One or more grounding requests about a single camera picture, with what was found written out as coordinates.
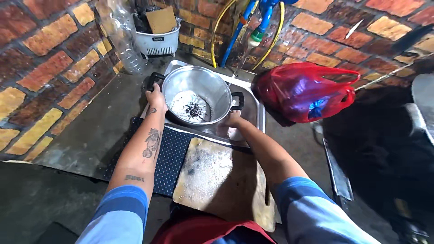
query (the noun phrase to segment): light blue shirt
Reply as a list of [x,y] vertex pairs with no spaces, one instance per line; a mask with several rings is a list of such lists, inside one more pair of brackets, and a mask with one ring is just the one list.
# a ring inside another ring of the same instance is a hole
[[[290,177],[276,189],[276,204],[288,243],[376,243],[312,180]],[[148,197],[133,185],[109,191],[76,244],[141,244]],[[265,243],[261,235],[235,228],[214,244]]]

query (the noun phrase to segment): dish rack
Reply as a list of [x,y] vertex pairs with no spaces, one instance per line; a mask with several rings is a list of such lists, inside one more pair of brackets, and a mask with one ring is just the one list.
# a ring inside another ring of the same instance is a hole
[[147,34],[136,31],[136,43],[140,52],[144,54],[146,59],[148,56],[168,54],[175,57],[180,27],[181,23],[178,23],[175,30],[164,34]]

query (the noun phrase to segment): yellow hose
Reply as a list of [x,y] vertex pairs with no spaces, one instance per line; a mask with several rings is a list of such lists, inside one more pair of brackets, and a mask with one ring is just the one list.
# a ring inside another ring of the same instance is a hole
[[224,6],[223,11],[221,12],[219,17],[217,18],[216,25],[214,26],[213,35],[211,37],[211,60],[213,61],[214,68],[217,68],[216,59],[214,57],[214,41],[215,41],[215,37],[216,37],[217,26],[218,26],[218,23],[220,22],[221,18],[223,17],[224,13],[226,13],[226,11],[230,8],[230,6],[232,6],[232,4],[235,3],[236,1],[237,0],[231,0],[230,2],[228,2]]
[[253,67],[252,70],[255,70],[260,64],[262,64],[262,62],[264,61],[264,59],[268,56],[268,54],[271,52],[271,49],[274,47],[274,45],[277,42],[277,38],[279,37],[280,32],[282,31],[282,26],[283,26],[283,19],[285,18],[285,4],[283,2],[279,2],[279,6],[280,6],[280,21],[279,21],[279,27],[277,28],[276,34],[274,35],[273,41],[270,45],[270,47],[268,48],[267,52],[265,53],[265,55],[261,58],[261,60],[259,60],[259,62]]

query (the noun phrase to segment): dark blue mat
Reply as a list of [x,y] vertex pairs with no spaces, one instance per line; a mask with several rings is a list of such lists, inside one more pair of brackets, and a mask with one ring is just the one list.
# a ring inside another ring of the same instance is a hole
[[[130,129],[122,144],[122,148],[113,156],[110,164],[107,166],[104,180],[109,181],[112,177],[113,170],[115,169],[116,162],[122,150],[137,131],[142,121],[143,119],[139,117],[133,117],[131,119]],[[172,197],[185,154],[187,153],[188,145],[190,144],[190,140],[194,137],[200,138],[200,136],[197,135],[177,132],[167,127],[164,128],[161,138],[160,153],[158,155],[157,165],[155,166],[154,193]],[[249,148],[235,149],[251,153]]]

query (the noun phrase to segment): sink basin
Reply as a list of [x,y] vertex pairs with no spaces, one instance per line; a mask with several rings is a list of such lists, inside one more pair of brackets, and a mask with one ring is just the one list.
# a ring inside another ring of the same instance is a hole
[[[164,75],[169,74],[171,71],[189,65],[179,60],[173,60],[169,63]],[[222,75],[220,77],[227,83],[229,83],[232,77]],[[241,110],[241,117],[250,121],[259,130],[265,133],[265,108],[262,103],[260,103],[253,95],[251,90],[251,83],[245,82],[239,79],[233,79],[232,84],[229,86],[231,92],[242,92],[244,94],[244,108]],[[233,105],[237,105],[238,98],[234,98]],[[166,114],[165,127],[171,128],[173,130],[194,134],[205,138],[212,142],[217,142],[223,145],[234,145],[249,147],[246,140],[235,128],[228,128],[222,126],[218,122],[213,125],[200,126],[200,127],[186,127],[175,123],[176,120],[172,119],[173,115],[171,113]]]

